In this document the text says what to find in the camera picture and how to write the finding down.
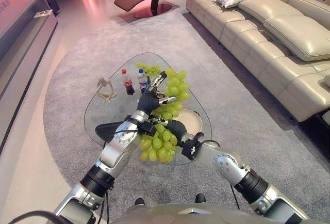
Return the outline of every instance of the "floor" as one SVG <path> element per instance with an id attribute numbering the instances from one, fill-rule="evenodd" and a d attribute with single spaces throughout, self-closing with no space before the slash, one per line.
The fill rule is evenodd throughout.
<path id="1" fill-rule="evenodd" d="M 179 1 L 180 4 L 185 4 L 185 0 Z M 43 126 L 44 98 L 57 65 L 70 47 L 87 33 L 124 12 L 113 2 L 114 0 L 58 2 L 58 26 L 0 157 L 0 223 L 8 223 L 32 210 L 53 211 L 70 191 L 47 146 Z M 150 5 L 148 1 L 140 4 L 147 5 Z M 45 223 L 45 220 L 37 217 L 22 223 Z"/>

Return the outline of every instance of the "carpet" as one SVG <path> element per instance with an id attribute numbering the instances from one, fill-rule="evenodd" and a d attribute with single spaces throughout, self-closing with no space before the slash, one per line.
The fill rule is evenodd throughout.
<path id="1" fill-rule="evenodd" d="M 311 218 L 330 221 L 329 164 L 277 100 L 184 6 L 149 19 L 117 17 L 82 38 L 57 67 L 45 98 L 44 127 L 53 158 L 71 186 L 102 150 L 84 128 L 97 77 L 111 76 L 144 52 L 187 71 L 190 90 L 209 116 L 213 139 L 238 151 Z M 145 164 L 137 170 L 132 159 L 109 194 L 110 219 L 120 217 L 139 197 L 154 205 L 192 202 L 197 193 L 220 206 L 236 207 L 229 184 L 212 168 L 193 162 Z M 251 212 L 237 195 L 241 209 Z"/>

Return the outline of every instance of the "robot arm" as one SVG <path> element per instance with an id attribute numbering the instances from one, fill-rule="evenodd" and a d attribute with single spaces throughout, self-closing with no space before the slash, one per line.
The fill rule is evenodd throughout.
<path id="1" fill-rule="evenodd" d="M 55 215 L 75 224 L 95 222 L 91 211 L 101 205 L 107 190 L 113 188 L 115 178 L 141 143 L 141 134 L 155 134 L 156 129 L 147 122 L 151 111 L 177 100 L 176 97 L 156 97 L 157 87 L 166 77 L 161 72 L 148 86 L 139 100 L 137 110 L 117 128 L 112 141 L 103 149 L 94 166 L 55 209 Z"/>
<path id="2" fill-rule="evenodd" d="M 221 148 L 212 140 L 203 141 L 203 133 L 187 134 L 183 124 L 162 118 L 154 122 L 167 126 L 177 137 L 182 154 L 190 160 L 213 167 L 215 171 L 240 192 L 258 214 L 280 223 L 300 223 L 309 217 L 272 184 L 266 182 L 234 150 Z"/>

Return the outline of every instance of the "beige leather sofa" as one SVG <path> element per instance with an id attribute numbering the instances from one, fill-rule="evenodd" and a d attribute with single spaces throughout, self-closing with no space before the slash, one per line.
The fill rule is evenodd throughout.
<path id="1" fill-rule="evenodd" d="M 212 0 L 187 0 L 186 7 L 298 122 L 321 114 L 329 125 L 330 6 L 247 0 L 224 9 Z"/>

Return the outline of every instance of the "glass coffee table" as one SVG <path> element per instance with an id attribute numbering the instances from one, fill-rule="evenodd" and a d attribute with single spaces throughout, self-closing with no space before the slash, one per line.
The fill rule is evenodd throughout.
<path id="1" fill-rule="evenodd" d="M 166 68 L 170 67 L 160 56 L 154 53 L 143 53 L 137 55 L 122 65 L 109 79 L 112 82 L 114 91 L 118 94 L 115 98 L 111 99 L 110 103 L 104 103 L 104 99 L 95 95 L 87 106 L 85 111 L 84 124 L 87 134 L 90 138 L 95 141 L 100 146 L 103 146 L 104 140 L 100 138 L 95 132 L 95 128 L 100 124 L 122 122 L 127 115 L 132 114 L 138 104 L 138 100 L 141 97 L 140 86 L 138 82 L 138 68 L 136 67 L 137 62 L 142 62 L 148 66 L 158 65 L 164 71 Z M 133 88 L 135 93 L 133 95 L 128 95 L 126 93 L 126 88 L 123 85 L 121 78 L 121 70 L 126 69 L 127 73 L 132 79 Z M 162 82 L 159 89 L 164 90 L 166 87 L 166 80 Z M 109 92 L 109 88 L 103 88 L 104 92 Z M 212 130 L 210 121 L 207 114 L 202 108 L 201 104 L 198 102 L 193 93 L 188 90 L 191 97 L 189 100 L 183 102 L 184 109 L 192 110 L 198 113 L 202 120 L 202 132 L 204 133 L 205 139 L 212 139 Z M 140 161 L 139 149 L 133 153 L 132 159 Z M 171 163 L 166 163 L 164 165 L 181 165 L 189 163 L 190 161 L 181 155 L 181 150 L 179 150 Z M 141 163 L 160 163 L 160 162 L 141 162 Z"/>

